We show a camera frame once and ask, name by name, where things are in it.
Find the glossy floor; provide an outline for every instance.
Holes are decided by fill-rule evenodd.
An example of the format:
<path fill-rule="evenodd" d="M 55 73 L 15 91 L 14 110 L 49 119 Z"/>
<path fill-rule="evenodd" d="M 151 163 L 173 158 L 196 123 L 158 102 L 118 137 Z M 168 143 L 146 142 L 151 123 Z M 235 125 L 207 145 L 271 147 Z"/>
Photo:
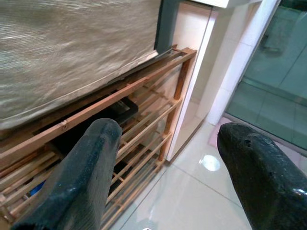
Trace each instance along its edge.
<path fill-rule="evenodd" d="M 163 168 L 112 230 L 250 230 L 204 124 L 175 162 Z"/>

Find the glass door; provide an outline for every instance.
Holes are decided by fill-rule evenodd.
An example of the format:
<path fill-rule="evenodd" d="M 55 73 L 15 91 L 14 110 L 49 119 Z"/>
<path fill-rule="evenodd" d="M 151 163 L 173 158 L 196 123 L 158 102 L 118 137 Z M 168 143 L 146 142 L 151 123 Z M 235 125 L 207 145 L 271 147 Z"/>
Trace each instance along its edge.
<path fill-rule="evenodd" d="M 307 0 L 281 1 L 226 112 L 307 150 Z"/>

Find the wooden shelf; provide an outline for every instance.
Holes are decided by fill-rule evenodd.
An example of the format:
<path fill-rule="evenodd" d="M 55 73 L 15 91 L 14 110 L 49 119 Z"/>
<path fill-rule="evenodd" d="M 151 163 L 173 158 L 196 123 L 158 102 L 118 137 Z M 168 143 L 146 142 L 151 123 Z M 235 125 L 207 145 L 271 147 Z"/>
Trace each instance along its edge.
<path fill-rule="evenodd" d="M 116 164 L 121 162 L 125 166 L 113 173 L 102 217 L 102 229 L 108 229 L 164 163 L 167 143 L 173 136 L 169 127 L 177 122 L 174 115 L 181 106 L 182 85 L 195 53 L 188 48 L 174 48 L 162 60 L 11 133 L 1 142 L 0 215 L 13 224 L 39 195 L 37 192 L 31 196 L 29 192 L 44 182 L 61 161 L 50 148 L 52 139 L 128 96 L 138 105 L 139 111 L 122 126 Z M 170 77 L 168 71 L 180 64 L 182 69 L 174 97 L 168 98 L 164 91 L 159 91 L 159 85 Z M 164 131 L 158 129 L 161 124 Z"/>

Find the shiny fabric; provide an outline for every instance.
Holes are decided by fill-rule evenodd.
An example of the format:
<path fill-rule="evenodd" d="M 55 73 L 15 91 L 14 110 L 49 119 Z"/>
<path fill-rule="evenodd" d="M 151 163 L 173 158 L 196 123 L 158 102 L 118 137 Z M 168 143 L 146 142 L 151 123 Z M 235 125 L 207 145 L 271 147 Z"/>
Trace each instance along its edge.
<path fill-rule="evenodd" d="M 160 1 L 1 1 L 0 130 L 77 100 L 153 58 Z"/>

